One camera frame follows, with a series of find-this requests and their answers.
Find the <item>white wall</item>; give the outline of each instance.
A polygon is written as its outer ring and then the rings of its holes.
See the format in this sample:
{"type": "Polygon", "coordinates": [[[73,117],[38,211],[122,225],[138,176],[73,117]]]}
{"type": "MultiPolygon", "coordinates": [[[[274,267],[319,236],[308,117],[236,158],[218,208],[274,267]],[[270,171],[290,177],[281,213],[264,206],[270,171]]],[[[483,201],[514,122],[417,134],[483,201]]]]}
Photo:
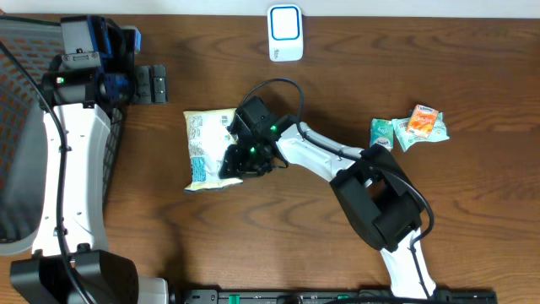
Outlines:
{"type": "MultiPolygon", "coordinates": [[[[272,0],[0,0],[6,13],[264,15],[272,0]]],[[[540,0],[296,0],[310,16],[540,18],[540,0]]]]}

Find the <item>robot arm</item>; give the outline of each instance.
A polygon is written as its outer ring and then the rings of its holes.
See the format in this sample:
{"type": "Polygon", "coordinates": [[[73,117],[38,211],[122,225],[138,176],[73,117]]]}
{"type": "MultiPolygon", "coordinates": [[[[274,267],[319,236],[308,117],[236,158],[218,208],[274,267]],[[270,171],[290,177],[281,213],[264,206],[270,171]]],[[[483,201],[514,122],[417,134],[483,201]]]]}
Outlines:
{"type": "MultiPolygon", "coordinates": [[[[295,117],[277,119],[256,96],[246,101],[236,110],[230,127],[238,140],[225,154],[227,166],[221,176],[239,176],[240,172],[263,175],[272,170],[270,161],[274,156],[309,169],[330,183],[357,234],[381,251],[394,296],[427,298],[409,249],[412,239],[420,234],[419,214],[424,206],[416,204],[413,194],[393,176],[354,160],[382,164],[405,176],[390,153],[378,145],[367,150],[351,148],[316,133],[304,122],[300,127],[303,134],[295,117]],[[371,188],[380,183],[384,187],[370,194],[371,188]]],[[[419,242],[414,248],[425,288],[432,296],[435,282],[429,277],[419,242]]]]}
{"type": "Polygon", "coordinates": [[[51,113],[44,115],[48,150],[43,214],[32,258],[12,263],[13,287],[30,303],[80,303],[74,281],[68,279],[72,274],[93,303],[168,303],[170,286],[164,279],[139,276],[132,261],[107,252],[103,222],[105,146],[113,109],[166,102],[165,68],[133,66],[140,34],[109,19],[62,19],[62,35],[67,54],[57,59],[62,59],[63,70],[56,59],[56,67],[41,81],[40,100],[46,102],[41,103],[44,110],[54,111],[62,130],[51,113]],[[67,141],[60,194],[63,233],[57,231],[60,132],[67,141]],[[66,255],[59,247],[62,234],[66,255]],[[65,258],[72,269],[65,267],[65,258]]]}
{"type": "MultiPolygon", "coordinates": [[[[346,155],[360,156],[363,151],[361,148],[351,148],[339,144],[329,138],[326,138],[319,133],[311,130],[304,122],[300,123],[302,130],[305,130],[306,135],[319,143],[336,150],[341,150],[346,155]]],[[[316,147],[314,144],[302,139],[297,130],[296,125],[292,125],[281,133],[281,137],[277,142],[277,147],[281,155],[290,164],[303,166],[311,170],[313,173],[327,180],[332,185],[332,180],[340,171],[346,171],[354,165],[353,160],[345,159],[324,149],[316,147]]],[[[373,187],[372,179],[368,179],[363,184],[364,187],[373,187]]],[[[341,202],[343,204],[355,204],[355,202],[341,202]]],[[[349,221],[353,224],[356,219],[353,215],[348,215],[349,221]]],[[[419,283],[420,278],[415,268],[413,255],[411,254],[410,243],[414,237],[420,234],[420,228],[410,231],[398,244],[397,249],[389,251],[385,248],[381,249],[382,257],[385,261],[386,268],[391,278],[391,291],[394,296],[412,297],[425,299],[422,285],[419,283]]],[[[429,277],[427,267],[422,254],[422,248],[419,242],[414,244],[422,277],[426,285],[426,289],[432,296],[435,291],[435,282],[429,277]]]]}

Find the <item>white device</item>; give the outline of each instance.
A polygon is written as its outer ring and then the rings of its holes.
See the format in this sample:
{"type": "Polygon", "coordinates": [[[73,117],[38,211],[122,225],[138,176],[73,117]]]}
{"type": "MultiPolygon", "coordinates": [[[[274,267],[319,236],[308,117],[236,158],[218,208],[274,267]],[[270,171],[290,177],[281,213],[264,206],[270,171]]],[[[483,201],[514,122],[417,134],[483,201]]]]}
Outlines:
{"type": "Polygon", "coordinates": [[[304,54],[302,11],[294,4],[268,9],[268,52],[274,62],[296,61],[304,54]]]}

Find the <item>green led light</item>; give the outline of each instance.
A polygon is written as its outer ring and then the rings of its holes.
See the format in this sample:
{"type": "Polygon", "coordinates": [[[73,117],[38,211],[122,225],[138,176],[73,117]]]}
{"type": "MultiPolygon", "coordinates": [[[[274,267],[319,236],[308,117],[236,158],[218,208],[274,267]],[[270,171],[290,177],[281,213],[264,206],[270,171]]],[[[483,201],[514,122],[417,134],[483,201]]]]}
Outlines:
{"type": "Polygon", "coordinates": [[[229,296],[229,304],[240,304],[240,296],[230,295],[229,296]]]}

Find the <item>white snack bag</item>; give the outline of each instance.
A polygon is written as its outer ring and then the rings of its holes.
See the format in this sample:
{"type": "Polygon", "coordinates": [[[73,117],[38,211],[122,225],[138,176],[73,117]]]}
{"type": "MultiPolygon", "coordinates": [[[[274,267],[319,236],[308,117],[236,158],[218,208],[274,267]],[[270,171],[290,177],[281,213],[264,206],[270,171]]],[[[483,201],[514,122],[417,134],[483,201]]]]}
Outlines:
{"type": "Polygon", "coordinates": [[[219,178],[225,151],[231,144],[236,144],[227,131],[235,110],[184,111],[192,165],[192,183],[186,187],[187,191],[216,189],[242,182],[240,178],[219,178]]]}

